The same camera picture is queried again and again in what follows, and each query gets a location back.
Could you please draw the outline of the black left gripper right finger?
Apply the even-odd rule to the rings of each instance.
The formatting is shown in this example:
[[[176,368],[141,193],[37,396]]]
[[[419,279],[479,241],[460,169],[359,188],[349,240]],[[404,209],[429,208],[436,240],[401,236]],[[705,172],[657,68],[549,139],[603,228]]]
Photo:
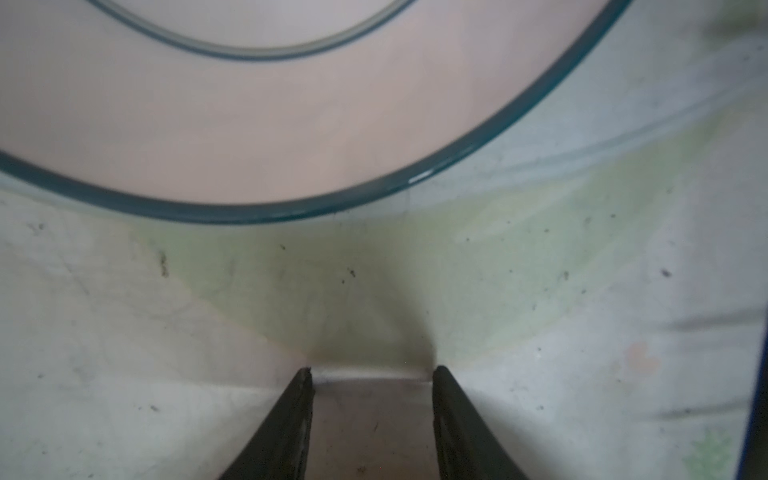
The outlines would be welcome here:
[[[524,479],[450,370],[432,375],[433,430],[442,479]]]

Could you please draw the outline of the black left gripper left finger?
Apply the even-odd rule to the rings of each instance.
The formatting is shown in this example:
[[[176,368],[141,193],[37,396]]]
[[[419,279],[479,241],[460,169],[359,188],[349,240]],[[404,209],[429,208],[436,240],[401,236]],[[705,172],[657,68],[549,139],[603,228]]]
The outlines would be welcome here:
[[[304,479],[314,393],[311,369],[299,369],[220,479]]]

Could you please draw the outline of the orange sunburst plate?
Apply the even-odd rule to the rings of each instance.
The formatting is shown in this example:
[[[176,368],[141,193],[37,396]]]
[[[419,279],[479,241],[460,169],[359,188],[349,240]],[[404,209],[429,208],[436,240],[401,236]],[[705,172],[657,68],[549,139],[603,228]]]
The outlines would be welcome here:
[[[1,171],[153,218],[272,223],[441,172],[623,1],[5,1]]]

